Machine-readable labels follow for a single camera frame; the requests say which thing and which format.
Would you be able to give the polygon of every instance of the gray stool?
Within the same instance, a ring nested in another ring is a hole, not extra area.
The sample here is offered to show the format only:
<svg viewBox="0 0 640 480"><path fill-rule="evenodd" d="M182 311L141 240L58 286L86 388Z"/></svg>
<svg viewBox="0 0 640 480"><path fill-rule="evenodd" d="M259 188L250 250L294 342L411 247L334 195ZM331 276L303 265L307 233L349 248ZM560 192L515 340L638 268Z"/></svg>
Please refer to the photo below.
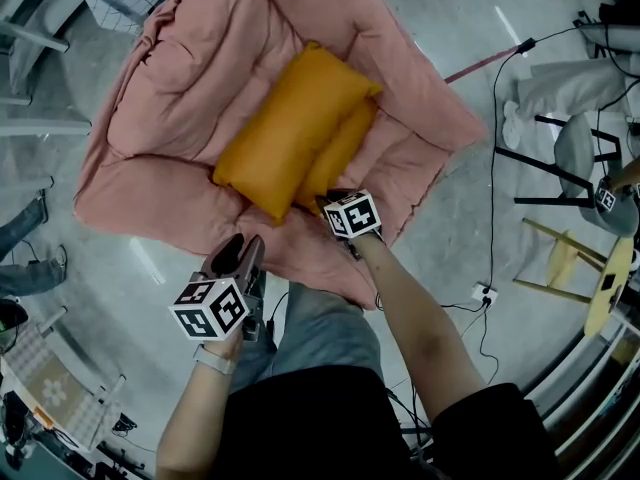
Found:
<svg viewBox="0 0 640 480"><path fill-rule="evenodd" d="M610 212L600 212L596 206L595 189L589 181L596 162L607 162L609 174L622 170L620 141L608 133L589 127L584 114L573 116L568 122L536 116L540 123L561 126L562 131L554 147L555 163L547 164L509 149L496 148L496 153L522 162L558 177L562 193L556 198L516 197L516 204L576 206L584 219L620 237L633 237L638 229L638 208L631 196L619 194ZM611 142L614 153L596 155L591 136ZM585 197L579 197L586 190Z"/></svg>

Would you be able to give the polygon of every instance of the yellow chair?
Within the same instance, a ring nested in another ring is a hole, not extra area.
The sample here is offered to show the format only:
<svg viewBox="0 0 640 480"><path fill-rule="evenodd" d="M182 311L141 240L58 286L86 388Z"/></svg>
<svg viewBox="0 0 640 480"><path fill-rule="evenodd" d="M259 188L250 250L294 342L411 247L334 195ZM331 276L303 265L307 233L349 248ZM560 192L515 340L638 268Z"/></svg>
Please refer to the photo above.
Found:
<svg viewBox="0 0 640 480"><path fill-rule="evenodd" d="M627 282L633 258L633 239L618 238L607 258L575 240L571 231L558 233L531 219L522 220L534 229L555 238L556 243L549 255L546 285L521 279L514 279L513 282L532 290L588 304L589 311L584 333L586 336L599 333L609 317L610 309L615 307ZM578 258L600 273L600 279L591 297L563 290L573 274Z"/></svg>

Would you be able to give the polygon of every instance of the orange pillow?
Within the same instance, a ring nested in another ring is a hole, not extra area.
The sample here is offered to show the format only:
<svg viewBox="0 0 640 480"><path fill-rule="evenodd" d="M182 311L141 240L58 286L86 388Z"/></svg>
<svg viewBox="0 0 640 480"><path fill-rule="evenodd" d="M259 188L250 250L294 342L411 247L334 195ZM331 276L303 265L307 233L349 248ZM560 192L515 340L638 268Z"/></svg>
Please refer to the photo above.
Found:
<svg viewBox="0 0 640 480"><path fill-rule="evenodd" d="M338 124L380 90L317 43L309 43L222 152L213 182L232 186L279 225Z"/></svg>
<svg viewBox="0 0 640 480"><path fill-rule="evenodd" d="M371 128L377 110L377 105L366 98L340 123L337 132L316 157L307 177L298 188L296 203L320 215L316 196L326 196L327 191L335 185Z"/></svg>

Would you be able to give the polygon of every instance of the gray floor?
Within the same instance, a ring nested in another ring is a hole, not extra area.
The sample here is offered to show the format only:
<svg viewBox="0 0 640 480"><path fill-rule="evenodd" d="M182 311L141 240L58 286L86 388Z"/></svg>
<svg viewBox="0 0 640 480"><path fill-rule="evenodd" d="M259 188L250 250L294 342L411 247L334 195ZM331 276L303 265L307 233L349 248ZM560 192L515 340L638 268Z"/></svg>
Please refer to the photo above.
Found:
<svg viewBox="0 0 640 480"><path fill-rule="evenodd" d="M514 40L499 17L508 19L520 40L543 37L568 28L577 11L597 16L600 2L609 0L387 0L418 46L443 76L448 76ZM38 117L81 115L91 119L133 44L133 38L97 28L89 12L79 13L66 37L71 49L49 55L30 112ZM511 97L514 81L527 76L532 64L583 59L586 49L579 33L570 32L541 43L527 58L513 59L498 84L498 99ZM487 123L493 136L491 87L499 64L459 80L456 92ZM624 137L622 116L603 117L601 128ZM489 278L490 140L457 155L446 174L419 209L394 246L404 265L442 304L468 303L477 281ZM553 139L546 125L531 125L520 151L550 160ZM50 222L31 237L41 256L64 243L70 256L68 281L46 295L24 303L34 317L51 314L61 304L69 308L60 331L106 382L120 373L127 377L122 392L124 412L136 421L131 441L155 449L162 429L191 370L192 345L183 340L166 305L182 288L199 259L161 243L116 237L86 229L72 215L75 181L86 140L72 137L0 139L0 182L40 177L56 178L49 192ZM580 240L607 253L614 237L585 223L575 209L515 206L514 195L556 195L557 181L515 162L497 158L495 164L495 270L497 304L488 313L484 350L497 356L500 369L494 382L526 385L567 344L585 320L585 308L514 286L515 276L542 282L551 241L523 227L529 216L559 230L572 229ZM17 213L31 194L3 196L0 221ZM140 250L155 265L154 276L141 261ZM16 249L16 261L30 251ZM570 288L590 295L594 272L580 268ZM273 308L286 283L271 279L266 308ZM480 371L489 379L492 359L479 352L483 319L458 309L450 311ZM384 314L367 315L383 348L385 380L410 400L406 368L384 321ZM398 416L408 424L406 414ZM147 464L147 452L112 438Z"/></svg>

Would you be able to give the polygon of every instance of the pink comforter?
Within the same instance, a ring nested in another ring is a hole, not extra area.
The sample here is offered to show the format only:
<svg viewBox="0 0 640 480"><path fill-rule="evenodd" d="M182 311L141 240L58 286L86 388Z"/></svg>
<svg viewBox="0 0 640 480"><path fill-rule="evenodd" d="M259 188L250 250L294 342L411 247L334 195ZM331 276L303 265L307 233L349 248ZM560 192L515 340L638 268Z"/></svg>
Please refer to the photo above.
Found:
<svg viewBox="0 0 640 480"><path fill-rule="evenodd" d="M93 126L78 218L201 255L234 233L260 234L267 270L373 307L365 265L321 219L292 209L274 228L207 179L309 40L384 87L375 124L338 185L373 194L391 244L449 156L486 131L382 0L167 0L147 20Z"/></svg>

